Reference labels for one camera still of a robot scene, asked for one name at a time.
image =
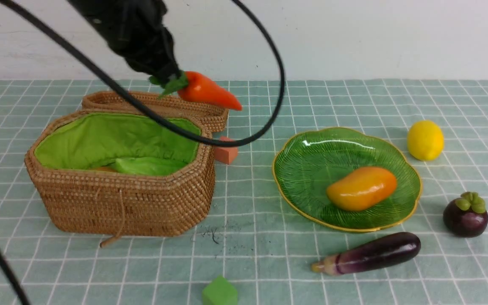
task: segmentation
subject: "purple eggplant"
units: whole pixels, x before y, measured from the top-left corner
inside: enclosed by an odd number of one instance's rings
[[[485,201],[476,192],[462,193],[445,208],[444,224],[456,236],[480,236],[488,225]]]
[[[368,272],[407,262],[420,250],[419,237],[409,232],[399,232],[331,255],[312,264],[312,271],[332,276]]]

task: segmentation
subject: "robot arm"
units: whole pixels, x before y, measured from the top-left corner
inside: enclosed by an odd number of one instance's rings
[[[153,75],[161,86],[180,77],[174,41],[163,26],[162,0],[68,0],[134,71]]]

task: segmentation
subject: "orange block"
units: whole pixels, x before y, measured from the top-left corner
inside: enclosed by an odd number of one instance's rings
[[[220,141],[232,141],[228,137],[220,137]],[[213,158],[225,164],[231,164],[238,156],[238,147],[214,147]]]

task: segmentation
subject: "green block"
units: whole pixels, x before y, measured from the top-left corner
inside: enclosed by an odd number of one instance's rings
[[[238,292],[223,276],[218,276],[203,289],[203,305],[236,305]]]

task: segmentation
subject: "green plate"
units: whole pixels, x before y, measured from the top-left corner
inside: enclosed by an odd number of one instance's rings
[[[335,207],[327,187],[361,166],[380,166],[397,177],[395,192],[360,212]],[[422,192],[417,171],[389,142],[348,128],[327,128],[293,136],[272,164],[282,197],[304,217],[337,230],[372,232],[403,223]]]

